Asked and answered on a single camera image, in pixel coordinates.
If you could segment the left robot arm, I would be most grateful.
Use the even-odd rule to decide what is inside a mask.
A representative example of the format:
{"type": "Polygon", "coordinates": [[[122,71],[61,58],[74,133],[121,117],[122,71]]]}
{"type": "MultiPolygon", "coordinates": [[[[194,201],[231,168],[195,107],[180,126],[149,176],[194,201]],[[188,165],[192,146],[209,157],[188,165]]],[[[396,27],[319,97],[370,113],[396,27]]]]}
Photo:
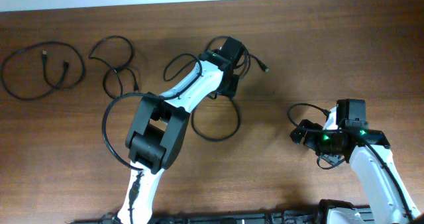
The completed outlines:
{"type": "Polygon", "coordinates": [[[191,113],[207,96],[235,95],[234,70],[245,54],[242,42],[228,37],[221,48],[196,56],[193,70],[172,89],[140,100],[125,141],[131,176],[118,223],[150,221],[159,181],[182,149],[191,113]]]}

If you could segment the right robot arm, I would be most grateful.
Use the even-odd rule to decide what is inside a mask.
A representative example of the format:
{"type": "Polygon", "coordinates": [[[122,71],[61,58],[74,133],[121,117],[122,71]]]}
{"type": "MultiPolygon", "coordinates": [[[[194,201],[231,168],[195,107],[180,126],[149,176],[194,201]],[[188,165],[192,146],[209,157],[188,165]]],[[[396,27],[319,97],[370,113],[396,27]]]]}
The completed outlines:
{"type": "Polygon", "coordinates": [[[332,109],[320,111],[325,124],[304,119],[294,125],[291,140],[313,150],[329,170],[347,163],[360,180],[368,205],[322,199],[312,222],[422,223],[423,214],[398,174],[388,139],[368,127],[365,100],[340,99],[332,109]]]}

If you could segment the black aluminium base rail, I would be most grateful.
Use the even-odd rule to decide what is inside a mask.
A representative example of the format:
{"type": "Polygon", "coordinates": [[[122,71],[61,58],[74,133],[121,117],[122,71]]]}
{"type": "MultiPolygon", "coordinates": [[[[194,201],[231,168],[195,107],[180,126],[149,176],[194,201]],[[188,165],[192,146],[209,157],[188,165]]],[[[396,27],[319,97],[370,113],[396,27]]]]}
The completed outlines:
{"type": "Polygon", "coordinates": [[[261,209],[228,213],[154,214],[148,221],[159,224],[196,223],[375,223],[367,205],[353,205],[346,201],[322,199],[317,205],[299,206],[297,209],[261,209]]]}

